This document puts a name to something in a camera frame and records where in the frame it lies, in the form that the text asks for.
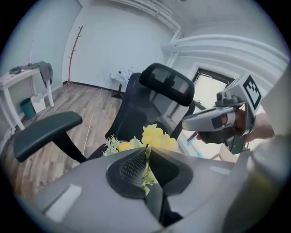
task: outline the yellow flower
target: yellow flower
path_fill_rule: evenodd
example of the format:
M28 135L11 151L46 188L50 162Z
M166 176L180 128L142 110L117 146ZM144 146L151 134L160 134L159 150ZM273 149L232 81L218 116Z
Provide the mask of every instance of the yellow flower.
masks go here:
M160 147L167 150L176 150L178 143L174 138L170 138L168 134L163 134L161 128L156 128L156 124L144 127L141 142L144 145L149 144L150 147Z
M122 142L117 148L119 152L132 149L132 144L130 142Z

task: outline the teal trash can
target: teal trash can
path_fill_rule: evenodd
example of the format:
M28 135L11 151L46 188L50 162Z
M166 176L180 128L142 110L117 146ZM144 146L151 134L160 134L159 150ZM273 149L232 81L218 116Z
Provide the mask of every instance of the teal trash can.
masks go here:
M20 108L24 112L25 118L30 120L35 115L30 98L27 98L20 103Z

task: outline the white box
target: white box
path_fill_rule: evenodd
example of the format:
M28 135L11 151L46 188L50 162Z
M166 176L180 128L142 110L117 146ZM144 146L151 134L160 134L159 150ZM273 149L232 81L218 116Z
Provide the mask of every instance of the white box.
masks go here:
M38 94L37 96L33 96L30 98L33 108L36 113L45 110L45 100L42 94Z

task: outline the chair headrest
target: chair headrest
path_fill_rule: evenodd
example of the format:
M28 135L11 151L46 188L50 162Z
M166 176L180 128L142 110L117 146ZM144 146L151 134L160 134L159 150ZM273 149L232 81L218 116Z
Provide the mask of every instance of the chair headrest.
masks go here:
M140 83L183 106L189 106L194 97L194 83L181 73L154 63L140 76Z

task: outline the chair backrest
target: chair backrest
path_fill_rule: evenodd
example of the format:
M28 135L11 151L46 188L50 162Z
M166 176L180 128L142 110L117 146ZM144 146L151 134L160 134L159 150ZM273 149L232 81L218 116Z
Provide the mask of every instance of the chair backrest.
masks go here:
M177 139L182 131L181 119L193 114L194 102L189 107L181 106L141 85L140 75L131 75L120 109L105 137L114 135L119 140L130 141L135 136L140 140L143 126L157 124L163 132Z

